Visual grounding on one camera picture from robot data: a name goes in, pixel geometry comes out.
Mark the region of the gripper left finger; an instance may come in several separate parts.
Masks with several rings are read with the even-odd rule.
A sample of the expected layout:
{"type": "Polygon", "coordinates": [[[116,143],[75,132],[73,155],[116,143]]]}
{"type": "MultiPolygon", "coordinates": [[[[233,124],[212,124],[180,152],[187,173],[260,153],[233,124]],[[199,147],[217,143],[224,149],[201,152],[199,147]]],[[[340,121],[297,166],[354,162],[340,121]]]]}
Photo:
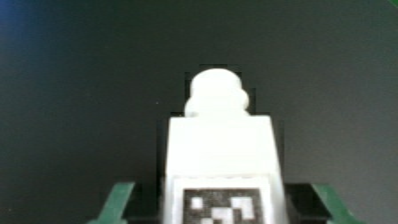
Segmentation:
{"type": "Polygon", "coordinates": [[[93,219],[87,224],[128,224],[123,214],[133,188],[133,182],[121,182],[114,185],[98,218],[93,219]]]}

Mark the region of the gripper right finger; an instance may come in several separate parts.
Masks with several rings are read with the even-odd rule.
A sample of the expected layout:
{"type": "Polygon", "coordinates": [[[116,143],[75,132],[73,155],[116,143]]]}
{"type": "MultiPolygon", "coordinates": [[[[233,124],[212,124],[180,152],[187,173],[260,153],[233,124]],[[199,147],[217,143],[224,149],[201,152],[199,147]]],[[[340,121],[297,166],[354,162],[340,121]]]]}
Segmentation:
{"type": "Polygon", "coordinates": [[[327,224],[356,224],[356,217],[352,216],[334,188],[327,184],[315,184],[313,189],[331,214],[327,224]]]}

